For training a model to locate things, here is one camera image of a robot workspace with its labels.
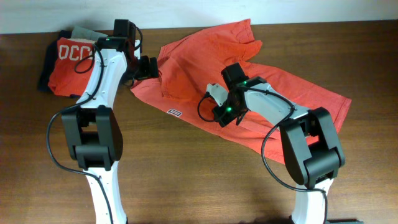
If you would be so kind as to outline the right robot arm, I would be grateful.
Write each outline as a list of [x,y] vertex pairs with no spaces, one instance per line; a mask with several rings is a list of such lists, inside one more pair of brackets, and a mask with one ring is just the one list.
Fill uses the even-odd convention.
[[345,164],[331,114],[323,107],[309,109],[276,92],[263,78],[249,78],[240,64],[222,70],[226,87],[209,84],[206,96],[216,102],[214,121],[225,127],[240,123],[248,111],[261,115],[272,125],[268,140],[279,131],[285,167],[296,186],[276,181],[296,193],[292,223],[326,223],[328,191]]

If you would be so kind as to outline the salmon red t-shirt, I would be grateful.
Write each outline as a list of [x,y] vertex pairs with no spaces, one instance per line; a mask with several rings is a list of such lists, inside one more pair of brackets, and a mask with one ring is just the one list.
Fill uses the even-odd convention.
[[209,83],[226,85],[221,76],[226,66],[239,63],[248,77],[265,79],[274,90],[293,102],[310,109],[326,108],[336,130],[343,125],[351,99],[280,68],[249,62],[261,47],[262,41],[254,38],[249,19],[203,29],[161,47],[157,59],[159,77],[139,81],[131,91],[141,101],[211,134],[256,152],[265,145],[265,156],[283,163],[279,131],[274,131],[265,141],[272,125],[261,115],[249,112],[240,125],[231,123],[224,128],[210,122],[215,103],[204,100],[203,96]]

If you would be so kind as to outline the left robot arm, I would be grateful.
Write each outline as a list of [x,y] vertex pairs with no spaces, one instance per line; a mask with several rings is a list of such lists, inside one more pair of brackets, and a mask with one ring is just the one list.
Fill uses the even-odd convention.
[[143,35],[127,19],[116,19],[113,34],[93,45],[91,75],[77,103],[59,114],[77,174],[89,183],[97,223],[128,222],[119,191],[123,136],[113,112],[120,84],[157,78],[156,58],[143,56]]

